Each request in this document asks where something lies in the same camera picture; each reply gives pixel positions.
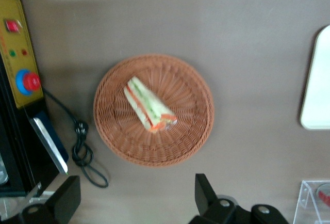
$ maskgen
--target wicker basket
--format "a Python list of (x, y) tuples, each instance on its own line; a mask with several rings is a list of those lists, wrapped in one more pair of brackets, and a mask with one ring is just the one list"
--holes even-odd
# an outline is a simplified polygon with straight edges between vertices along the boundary
[[(123, 91), (133, 76), (176, 113), (178, 123), (171, 129), (153, 134), (143, 127)], [(106, 73), (96, 91), (94, 120), (104, 143), (120, 157), (144, 166), (169, 166), (204, 144), (214, 104), (207, 84), (187, 63), (168, 55), (140, 55)]]

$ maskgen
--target cable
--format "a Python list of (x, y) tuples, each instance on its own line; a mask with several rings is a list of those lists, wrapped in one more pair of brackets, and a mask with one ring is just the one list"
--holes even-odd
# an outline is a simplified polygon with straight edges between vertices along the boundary
[[(107, 178), (100, 173), (98, 170), (96, 170), (94, 167), (92, 167), (90, 164), (92, 163), (94, 159), (94, 153), (92, 149), (85, 143), (86, 138), (87, 138), (87, 133), (88, 133), (88, 124), (84, 121), (77, 120), (75, 116), (72, 114), (69, 109), (62, 104), (56, 97), (54, 97), (49, 91), (47, 91), (45, 88), (42, 88), (43, 92), (46, 93), (48, 97), (50, 97), (55, 103), (57, 103), (61, 108), (64, 109), (64, 111), (70, 116), (74, 123), (74, 129), (77, 134), (77, 142), (76, 144), (72, 147), (71, 153), (72, 153), (72, 160), (74, 163), (79, 166), (85, 175), (85, 177), (88, 179), (89, 182), (91, 182), (93, 185), (99, 188), (106, 188), (109, 186), (109, 182)], [(79, 156), (79, 152), (81, 149), (85, 149), (85, 155), (83, 157)], [(90, 176), (87, 174), (86, 169), (89, 168), (92, 172), (97, 174), (100, 178), (103, 179), (104, 184), (99, 184), (92, 180)]]

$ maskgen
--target yellow control panel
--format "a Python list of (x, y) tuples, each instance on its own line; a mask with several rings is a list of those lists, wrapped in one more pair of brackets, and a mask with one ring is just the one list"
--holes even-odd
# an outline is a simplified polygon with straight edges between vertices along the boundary
[(43, 98), (21, 0), (0, 0), (0, 54), (17, 108)]

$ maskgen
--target clear acrylic stand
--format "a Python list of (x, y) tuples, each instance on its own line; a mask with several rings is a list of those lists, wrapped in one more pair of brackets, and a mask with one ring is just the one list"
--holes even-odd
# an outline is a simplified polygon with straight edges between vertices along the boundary
[(320, 186), (327, 184), (330, 181), (302, 181), (293, 224), (330, 224), (330, 206), (318, 196)]

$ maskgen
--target machine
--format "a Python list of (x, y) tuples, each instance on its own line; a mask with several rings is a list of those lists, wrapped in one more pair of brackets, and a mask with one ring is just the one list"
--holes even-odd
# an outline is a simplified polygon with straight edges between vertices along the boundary
[(21, 0), (0, 0), (0, 197), (40, 193), (68, 154), (48, 119)]

